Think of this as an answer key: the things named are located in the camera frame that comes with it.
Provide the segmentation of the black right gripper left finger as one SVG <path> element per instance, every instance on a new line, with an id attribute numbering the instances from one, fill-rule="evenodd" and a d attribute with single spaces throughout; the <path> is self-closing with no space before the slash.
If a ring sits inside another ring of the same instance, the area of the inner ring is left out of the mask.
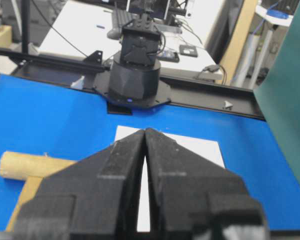
<path id="1" fill-rule="evenodd" d="M 16 240 L 115 240 L 137 229 L 143 131 L 45 177 L 15 221 Z"/>

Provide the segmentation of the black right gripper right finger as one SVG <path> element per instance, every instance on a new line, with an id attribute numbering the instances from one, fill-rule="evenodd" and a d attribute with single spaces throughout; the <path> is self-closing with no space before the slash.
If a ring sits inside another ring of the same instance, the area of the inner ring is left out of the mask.
<path id="1" fill-rule="evenodd" d="M 155 129 L 145 140 L 163 239 L 269 239 L 264 210 L 240 176 Z"/>

